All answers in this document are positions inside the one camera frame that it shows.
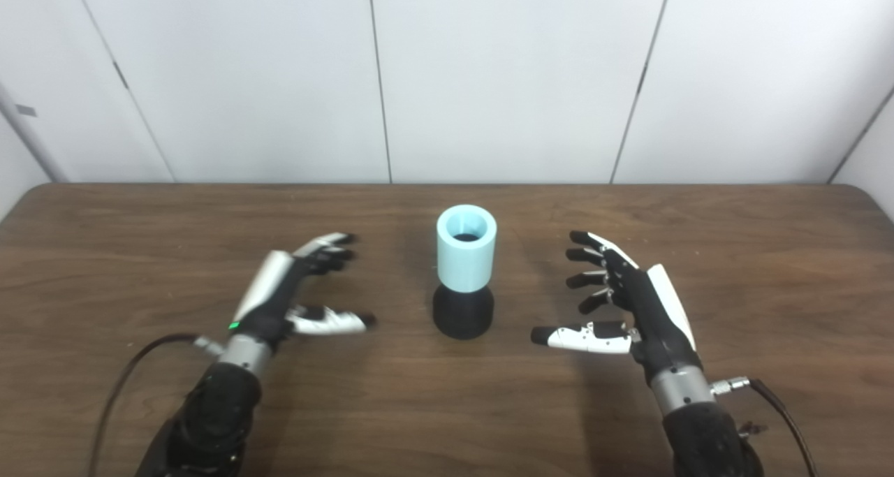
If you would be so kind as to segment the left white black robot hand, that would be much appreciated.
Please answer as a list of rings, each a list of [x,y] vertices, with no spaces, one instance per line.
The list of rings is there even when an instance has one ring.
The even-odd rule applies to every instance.
[[[306,280],[346,267],[354,257],[349,248],[354,240],[352,234],[335,232],[317,236],[295,251],[269,252],[237,306],[230,333],[256,338],[275,351],[293,335],[345,336],[370,330],[376,324],[371,314],[296,302]]]

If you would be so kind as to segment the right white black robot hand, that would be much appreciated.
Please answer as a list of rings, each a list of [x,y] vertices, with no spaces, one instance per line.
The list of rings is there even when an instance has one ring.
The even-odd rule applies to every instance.
[[[648,383],[663,371],[703,368],[689,318],[662,265],[644,270],[622,248],[591,232],[573,230],[569,239],[577,247],[566,251],[566,257],[595,267],[566,280],[572,289],[595,287],[579,303],[578,311],[587,315],[613,306],[628,312],[633,323],[539,325],[531,330],[533,343],[578,352],[630,354],[644,369]]]

